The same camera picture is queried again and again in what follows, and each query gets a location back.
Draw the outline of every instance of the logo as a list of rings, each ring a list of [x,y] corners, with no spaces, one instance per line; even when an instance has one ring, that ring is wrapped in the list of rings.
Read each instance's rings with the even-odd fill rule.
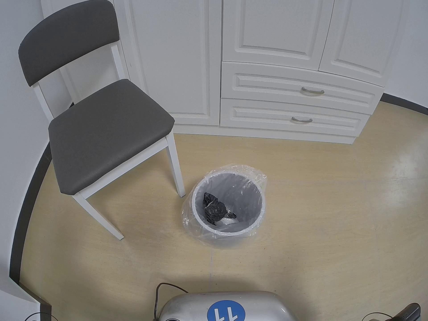
[[[214,303],[207,313],[208,321],[244,321],[245,310],[235,301],[222,300]]]

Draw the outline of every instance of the wire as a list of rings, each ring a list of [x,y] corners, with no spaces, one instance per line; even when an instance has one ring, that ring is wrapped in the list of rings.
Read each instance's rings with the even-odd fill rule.
[[[385,313],[379,313],[379,312],[377,312],[377,313],[368,313],[366,316],[364,316],[364,317],[362,318],[362,320],[361,320],[361,321],[364,321],[364,319],[365,319],[367,316],[372,315],[372,314],[382,314],[382,315],[388,316],[389,318],[393,318],[391,315],[388,315],[388,314],[385,314]]]
[[[37,315],[37,314],[46,314],[46,315],[49,315],[49,316],[51,316],[51,317],[53,317],[56,321],[58,321],[58,319],[55,317],[55,316],[53,316],[53,315],[51,315],[51,314],[49,314],[49,313],[44,313],[44,312],[38,312],[38,313],[34,313],[34,314],[31,314],[29,317],[27,317],[24,321],[27,321],[29,318],[31,318],[33,315]]]
[[[180,288],[179,286],[176,286],[175,284],[171,284],[171,283],[159,283],[158,287],[156,288],[156,299],[154,301],[154,319],[153,321],[157,321],[158,317],[156,316],[157,314],[157,309],[158,309],[158,298],[159,298],[159,288],[162,285],[166,285],[166,286],[173,286],[174,288],[180,289],[181,291],[184,291],[186,294],[188,294],[189,292],[187,292],[186,290],[184,290],[183,288]]]

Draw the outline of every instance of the white chair leg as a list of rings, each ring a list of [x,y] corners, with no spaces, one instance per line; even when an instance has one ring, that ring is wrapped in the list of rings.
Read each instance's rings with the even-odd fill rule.
[[[183,183],[183,177],[181,175],[179,157],[177,155],[177,149],[175,148],[174,133],[171,131],[169,135],[165,137],[167,139],[168,147],[167,153],[171,169],[173,171],[175,186],[180,197],[186,195],[185,185]]]
[[[79,205],[83,207],[85,211],[87,211],[91,216],[97,220],[101,225],[105,227],[107,231],[113,234],[119,240],[123,239],[124,236],[121,232],[115,228],[110,222],[108,222],[93,206],[86,201],[80,193],[73,195],[73,198],[78,202]]]

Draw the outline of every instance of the white trash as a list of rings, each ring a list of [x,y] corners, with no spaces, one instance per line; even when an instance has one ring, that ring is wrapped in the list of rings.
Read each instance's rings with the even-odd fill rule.
[[[187,196],[182,209],[186,231],[202,243],[227,247],[256,234],[265,215],[267,178],[245,165],[227,165],[208,173]],[[236,214],[230,222],[209,223],[202,203],[204,193],[223,202]]]

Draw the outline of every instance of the metal handle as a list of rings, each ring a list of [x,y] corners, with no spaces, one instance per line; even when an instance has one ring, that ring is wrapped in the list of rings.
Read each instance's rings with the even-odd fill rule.
[[[306,89],[305,87],[302,87],[301,91],[305,92],[305,93],[312,93],[312,94],[324,94],[324,90],[321,91],[316,91],[316,90],[309,90]]]
[[[313,120],[312,119],[309,119],[309,120],[300,120],[300,119],[296,119],[295,117],[293,117],[292,116],[292,120],[293,121],[298,121],[298,122],[313,122]]]

